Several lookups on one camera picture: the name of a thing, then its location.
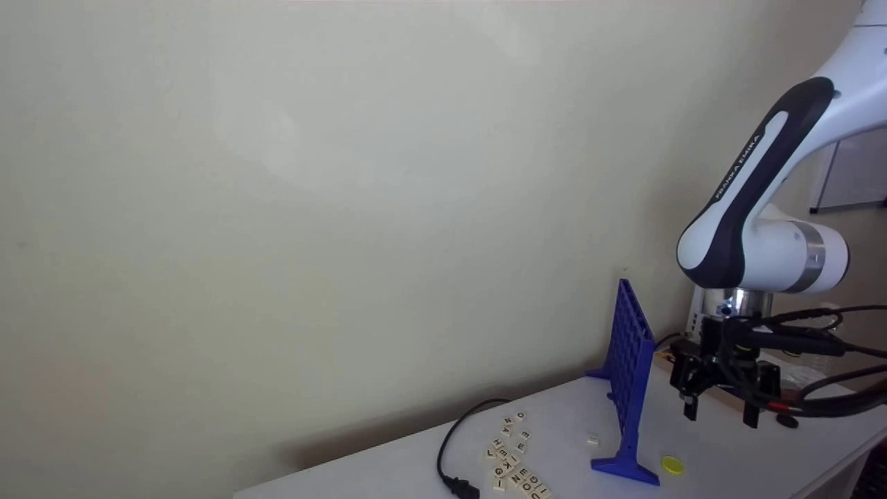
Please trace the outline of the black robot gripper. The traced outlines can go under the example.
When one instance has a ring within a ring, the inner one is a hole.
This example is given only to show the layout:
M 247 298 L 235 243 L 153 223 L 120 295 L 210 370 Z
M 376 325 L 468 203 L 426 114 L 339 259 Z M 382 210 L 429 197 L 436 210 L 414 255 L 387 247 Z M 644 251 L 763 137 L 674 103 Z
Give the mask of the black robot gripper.
M 669 347 L 674 355 L 670 386 L 684 402 L 684 419 L 696 420 L 699 397 L 724 388 L 742 399 L 742 424 L 756 430 L 760 406 L 782 397 L 778 369 L 760 359 L 756 347 L 742 347 L 732 318 L 701 318 L 696 334 Z

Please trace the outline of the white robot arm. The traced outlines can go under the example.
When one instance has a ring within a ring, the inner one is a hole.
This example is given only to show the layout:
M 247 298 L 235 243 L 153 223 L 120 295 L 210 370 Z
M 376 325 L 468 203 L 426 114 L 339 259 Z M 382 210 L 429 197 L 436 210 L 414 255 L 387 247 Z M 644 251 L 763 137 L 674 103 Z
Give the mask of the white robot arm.
M 825 64 L 791 86 L 755 128 L 706 204 L 681 230 L 678 268 L 705 291 L 817 293 L 849 271 L 845 237 L 814 221 L 785 215 L 773 197 L 813 153 L 887 125 L 887 0 L 863 7 Z M 696 419 L 706 388 L 742 399 L 742 420 L 763 411 L 778 419 L 841 419 L 872 411 L 882 388 L 813 399 L 782 397 L 778 369 L 763 350 L 845 355 L 832 333 L 791 327 L 791 314 L 701 318 L 701 341 L 677 341 L 670 386 Z

